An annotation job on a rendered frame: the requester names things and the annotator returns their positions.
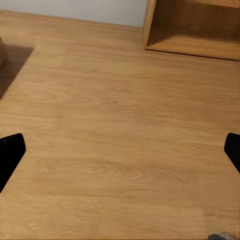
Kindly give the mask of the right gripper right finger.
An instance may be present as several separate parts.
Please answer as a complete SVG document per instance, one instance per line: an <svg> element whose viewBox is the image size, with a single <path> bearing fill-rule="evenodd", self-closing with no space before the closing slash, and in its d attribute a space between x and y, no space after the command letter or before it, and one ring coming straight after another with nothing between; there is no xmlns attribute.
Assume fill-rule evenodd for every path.
<svg viewBox="0 0 240 240"><path fill-rule="evenodd" d="M240 135L229 133L227 135L224 151L240 173Z"/></svg>

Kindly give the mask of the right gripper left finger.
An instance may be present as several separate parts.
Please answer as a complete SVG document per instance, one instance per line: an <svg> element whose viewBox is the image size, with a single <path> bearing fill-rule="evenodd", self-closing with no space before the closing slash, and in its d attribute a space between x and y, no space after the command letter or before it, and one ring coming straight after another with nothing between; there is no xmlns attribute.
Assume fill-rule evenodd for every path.
<svg viewBox="0 0 240 240"><path fill-rule="evenodd" d="M25 153L26 144L22 133L0 138L0 193Z"/></svg>

